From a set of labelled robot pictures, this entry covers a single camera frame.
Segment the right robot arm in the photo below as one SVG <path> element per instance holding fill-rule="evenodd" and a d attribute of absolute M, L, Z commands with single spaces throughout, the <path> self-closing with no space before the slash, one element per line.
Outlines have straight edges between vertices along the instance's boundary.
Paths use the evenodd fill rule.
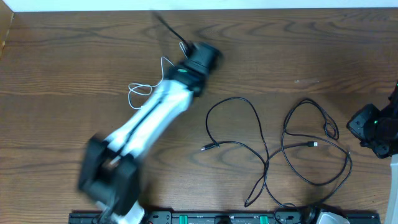
<path fill-rule="evenodd" d="M 382 110 L 367 104 L 347 122 L 348 130 L 380 159 L 391 158 L 391 190 L 386 223 L 397 223 L 397 89 Z"/>

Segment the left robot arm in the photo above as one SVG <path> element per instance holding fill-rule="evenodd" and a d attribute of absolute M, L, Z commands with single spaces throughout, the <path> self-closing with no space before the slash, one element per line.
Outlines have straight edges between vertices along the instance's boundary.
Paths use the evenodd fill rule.
<path fill-rule="evenodd" d="M 221 52 L 212 45 L 192 43 L 186 57 L 172 65 L 155 92 L 130 120 L 105 139 L 86 144 L 78 190 L 101 208 L 92 223 L 140 223 L 140 168 L 148 150 L 167 126 L 203 92 Z"/>

